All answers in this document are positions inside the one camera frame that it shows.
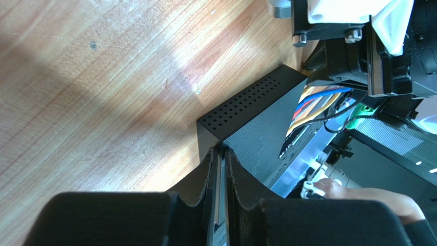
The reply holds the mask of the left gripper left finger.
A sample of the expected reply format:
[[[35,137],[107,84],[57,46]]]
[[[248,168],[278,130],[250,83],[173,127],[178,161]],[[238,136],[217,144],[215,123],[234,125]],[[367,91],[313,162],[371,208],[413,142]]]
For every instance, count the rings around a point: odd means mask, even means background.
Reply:
[[[52,197],[25,245],[212,245],[217,148],[165,192]]]

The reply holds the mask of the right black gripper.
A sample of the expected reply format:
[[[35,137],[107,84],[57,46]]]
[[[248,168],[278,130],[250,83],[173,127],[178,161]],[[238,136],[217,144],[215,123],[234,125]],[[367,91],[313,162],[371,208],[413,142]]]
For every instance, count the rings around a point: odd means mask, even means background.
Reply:
[[[292,1],[293,36],[297,46],[318,41],[304,65],[314,85],[343,85],[372,97],[436,96],[436,1],[414,1],[404,37],[404,53],[392,56],[371,22],[308,22],[308,1]]]

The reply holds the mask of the black network switch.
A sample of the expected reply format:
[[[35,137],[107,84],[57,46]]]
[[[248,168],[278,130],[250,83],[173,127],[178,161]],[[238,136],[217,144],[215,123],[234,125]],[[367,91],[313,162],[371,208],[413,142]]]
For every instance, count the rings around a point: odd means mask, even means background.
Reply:
[[[333,139],[322,124],[289,134],[307,77],[282,65],[197,120],[198,152],[231,148],[256,179],[286,197]]]

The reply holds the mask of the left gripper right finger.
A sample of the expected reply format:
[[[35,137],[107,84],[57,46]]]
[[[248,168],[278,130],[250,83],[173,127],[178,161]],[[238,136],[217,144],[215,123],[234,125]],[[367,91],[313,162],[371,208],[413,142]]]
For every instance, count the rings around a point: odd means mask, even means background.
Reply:
[[[225,151],[228,245],[411,245],[399,219],[377,201],[285,199]]]

